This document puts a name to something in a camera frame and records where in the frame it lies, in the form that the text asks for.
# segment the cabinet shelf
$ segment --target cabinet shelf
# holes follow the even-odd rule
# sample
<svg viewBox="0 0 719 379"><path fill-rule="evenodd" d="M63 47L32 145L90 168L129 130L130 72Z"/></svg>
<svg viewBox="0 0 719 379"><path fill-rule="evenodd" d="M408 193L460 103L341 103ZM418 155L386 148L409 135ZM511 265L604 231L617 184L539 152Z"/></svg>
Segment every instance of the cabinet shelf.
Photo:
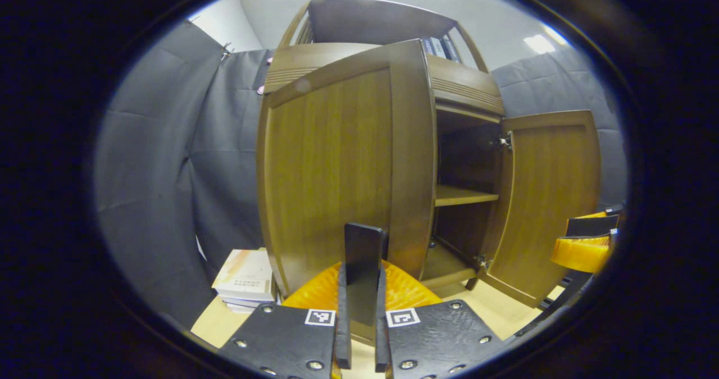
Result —
<svg viewBox="0 0 719 379"><path fill-rule="evenodd" d="M477 276L477 271L442 244L427 249L422 284L429 289L462 282Z"/></svg>
<svg viewBox="0 0 719 379"><path fill-rule="evenodd" d="M499 195L474 190L458 189L449 185L437 185L435 207L449 207L465 203L491 202L498 200Z"/></svg>

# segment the white wall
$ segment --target white wall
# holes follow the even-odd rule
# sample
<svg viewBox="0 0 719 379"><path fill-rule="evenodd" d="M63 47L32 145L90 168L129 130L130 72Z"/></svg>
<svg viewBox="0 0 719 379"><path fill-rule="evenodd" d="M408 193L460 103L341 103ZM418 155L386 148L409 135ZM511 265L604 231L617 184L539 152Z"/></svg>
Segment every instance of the white wall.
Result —
<svg viewBox="0 0 719 379"><path fill-rule="evenodd" d="M247 21L240 0L217 0L200 11L188 16L188 19L212 36L221 45L231 42L229 51L255 51L263 49L262 44Z"/></svg>
<svg viewBox="0 0 719 379"><path fill-rule="evenodd" d="M241 0L263 47L274 48L308 0ZM523 39L544 32L542 23L506 0L389 0L435 11L459 21L477 44L488 69L536 54ZM469 56L460 51L462 57Z"/></svg>

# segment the cabinet door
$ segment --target cabinet door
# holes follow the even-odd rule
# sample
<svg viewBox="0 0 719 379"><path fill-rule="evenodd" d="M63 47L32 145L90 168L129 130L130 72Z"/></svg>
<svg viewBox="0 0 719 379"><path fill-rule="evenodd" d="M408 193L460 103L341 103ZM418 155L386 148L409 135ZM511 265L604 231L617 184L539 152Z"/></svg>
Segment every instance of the cabinet door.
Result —
<svg viewBox="0 0 719 379"><path fill-rule="evenodd" d="M436 180L436 116L418 40L332 62L262 103L262 235L283 295L344 258L344 225L389 233L419 277Z"/></svg>
<svg viewBox="0 0 719 379"><path fill-rule="evenodd" d="M500 199L483 253L492 259L488 284L536 307L567 274L550 261L567 219L597 205L600 154L590 111L563 111L501 121L511 131L503 147Z"/></svg>

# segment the wooden cabinet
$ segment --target wooden cabinet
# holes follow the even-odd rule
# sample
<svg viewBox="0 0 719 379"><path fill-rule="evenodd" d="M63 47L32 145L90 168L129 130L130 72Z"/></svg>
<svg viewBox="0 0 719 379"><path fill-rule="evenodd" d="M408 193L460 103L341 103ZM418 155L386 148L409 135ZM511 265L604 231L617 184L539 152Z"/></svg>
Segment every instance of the wooden cabinet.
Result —
<svg viewBox="0 0 719 379"><path fill-rule="evenodd" d="M338 35L356 36L352 21ZM442 21L438 32L457 26ZM309 23L298 39L332 41ZM596 205L590 111L503 118L486 72L427 55L419 39L342 38L280 47L267 77L258 195L281 292L342 261L343 226L356 222L386 230L388 261L430 289L483 279L539 304L565 274L549 261L555 238Z"/></svg>

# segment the floor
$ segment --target floor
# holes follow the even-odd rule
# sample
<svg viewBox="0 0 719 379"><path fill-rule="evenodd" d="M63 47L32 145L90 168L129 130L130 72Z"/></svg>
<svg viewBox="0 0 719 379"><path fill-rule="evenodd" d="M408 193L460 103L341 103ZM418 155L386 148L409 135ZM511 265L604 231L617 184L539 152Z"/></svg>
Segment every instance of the floor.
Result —
<svg viewBox="0 0 719 379"><path fill-rule="evenodd" d="M548 296L556 299L564 290L557 286ZM527 307L494 289L482 280L472 291L462 284L448 285L434 291L442 300L462 299L487 323L501 340L509 338L541 313L539 308ZM223 346L229 336L242 325L248 314L233 313L216 297L205 309L192 327L192 333L213 346ZM384 373L375 373L375 349L372 346L352 341L352 369L342 371L343 379L384 378Z"/></svg>

